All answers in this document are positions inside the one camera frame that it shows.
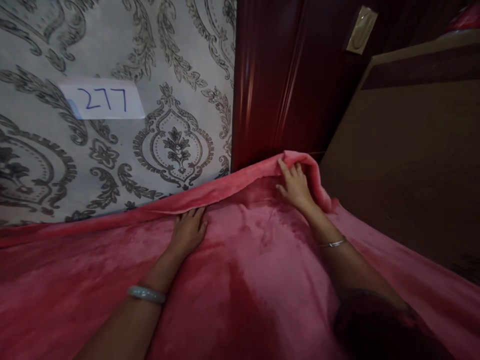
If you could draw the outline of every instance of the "fleece blanket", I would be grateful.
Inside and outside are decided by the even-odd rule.
[[[301,162],[315,200],[457,359],[480,354],[480,290],[358,220]],[[303,217],[276,192],[277,156],[126,213],[0,232],[3,359],[71,359],[170,241],[174,214],[209,205],[150,359],[346,359],[339,303]]]

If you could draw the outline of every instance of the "dark red wood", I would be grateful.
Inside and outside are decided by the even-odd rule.
[[[407,46],[422,19],[409,15],[432,1],[239,1],[232,171],[283,150],[324,153],[371,56]],[[344,49],[361,5],[378,18],[357,55]]]
[[[238,2],[232,171],[271,155],[303,3]]]

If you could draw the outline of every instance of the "bracelet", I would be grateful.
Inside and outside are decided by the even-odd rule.
[[[138,286],[138,285],[130,286],[126,293],[131,297],[147,300],[149,302],[156,303],[159,305],[162,305],[165,302],[165,294],[162,294],[161,292],[156,292],[156,291],[150,290],[149,288]]]
[[[319,245],[321,248],[334,248],[334,247],[337,247],[339,245],[342,245],[345,241],[347,241],[347,239],[345,238],[345,236],[342,236],[341,237],[341,240],[340,241],[337,241],[337,242],[330,242],[326,245]]]

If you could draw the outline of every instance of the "light switch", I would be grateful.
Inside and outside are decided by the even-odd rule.
[[[371,8],[362,5],[346,47],[347,51],[360,55],[364,52],[377,16]]]

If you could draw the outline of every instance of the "gray floral pattern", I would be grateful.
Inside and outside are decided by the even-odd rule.
[[[189,62],[179,55],[180,48],[172,38],[175,30],[170,19],[175,20],[176,18],[177,12],[171,0],[161,0],[157,24],[160,47],[165,53],[165,60],[169,66],[173,66],[178,82],[186,81],[193,90],[196,90],[197,87],[204,88],[208,85],[207,82],[200,78],[198,72],[192,71],[192,66]]]
[[[0,0],[0,227],[123,211],[230,172],[236,0]],[[57,83],[133,81],[143,120]]]
[[[40,5],[35,0],[5,1],[0,3],[0,29],[26,41],[32,47],[30,52],[41,56],[46,50],[50,64],[59,72],[66,69],[65,59],[72,62],[75,56],[68,48],[78,43],[86,33],[84,13],[99,0],[44,0]],[[54,34],[58,33],[59,52],[48,48]]]
[[[98,164],[103,165],[107,169],[112,170],[115,167],[115,163],[120,154],[113,150],[110,146],[104,142],[93,139],[90,147],[90,153],[88,157],[95,160]]]

